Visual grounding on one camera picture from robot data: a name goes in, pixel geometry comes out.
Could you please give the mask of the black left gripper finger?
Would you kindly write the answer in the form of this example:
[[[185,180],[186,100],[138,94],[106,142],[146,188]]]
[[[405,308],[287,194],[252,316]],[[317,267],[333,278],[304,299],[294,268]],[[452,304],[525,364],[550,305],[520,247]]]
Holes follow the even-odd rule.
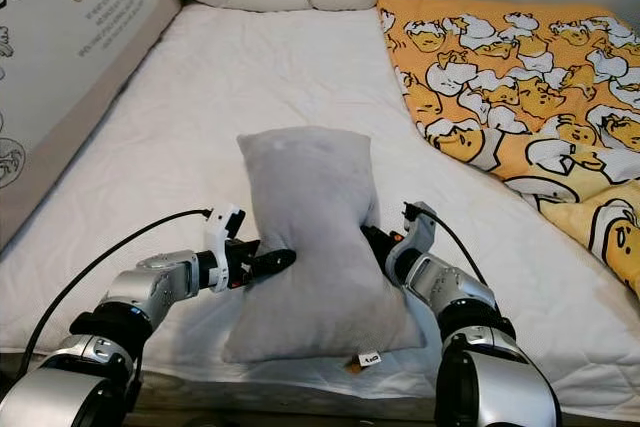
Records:
[[[287,270],[296,262],[296,258],[297,254],[292,249],[270,250],[256,254],[252,258],[252,281],[257,284]]]

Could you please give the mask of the plain grey pillow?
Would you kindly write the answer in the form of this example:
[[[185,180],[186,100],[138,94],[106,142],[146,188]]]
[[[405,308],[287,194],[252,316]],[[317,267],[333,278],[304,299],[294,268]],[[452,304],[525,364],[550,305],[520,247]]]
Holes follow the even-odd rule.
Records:
[[[279,127],[237,139],[261,248],[292,266],[251,282],[224,345],[227,363],[355,357],[425,344],[364,227],[379,223],[369,136]]]

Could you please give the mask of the white quilted mattress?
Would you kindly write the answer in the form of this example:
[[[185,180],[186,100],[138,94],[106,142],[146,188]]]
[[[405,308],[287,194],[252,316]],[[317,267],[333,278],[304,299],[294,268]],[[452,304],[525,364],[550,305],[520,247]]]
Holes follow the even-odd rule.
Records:
[[[461,235],[566,415],[640,423],[640,303],[524,199],[421,138],[374,10],[184,7],[6,249],[5,371],[50,300],[115,241],[154,226],[59,305],[38,350],[55,348],[119,271],[201,248],[196,209],[250,207],[238,136],[297,125],[369,136],[384,229],[402,225],[404,203],[422,200]]]

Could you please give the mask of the yellow cartoon print blanket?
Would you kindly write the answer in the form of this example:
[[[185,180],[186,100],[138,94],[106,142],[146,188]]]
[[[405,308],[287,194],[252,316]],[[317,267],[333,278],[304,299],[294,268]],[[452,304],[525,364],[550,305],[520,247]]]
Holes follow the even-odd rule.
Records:
[[[640,29],[595,5],[376,8],[421,138],[497,177],[640,298]]]

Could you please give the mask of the white cushion with printed lettering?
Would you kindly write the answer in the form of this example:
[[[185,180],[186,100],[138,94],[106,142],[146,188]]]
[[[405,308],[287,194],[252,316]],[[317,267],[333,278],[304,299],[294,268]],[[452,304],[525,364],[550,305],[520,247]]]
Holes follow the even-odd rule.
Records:
[[[1,0],[0,248],[8,247],[140,66],[179,0]]]

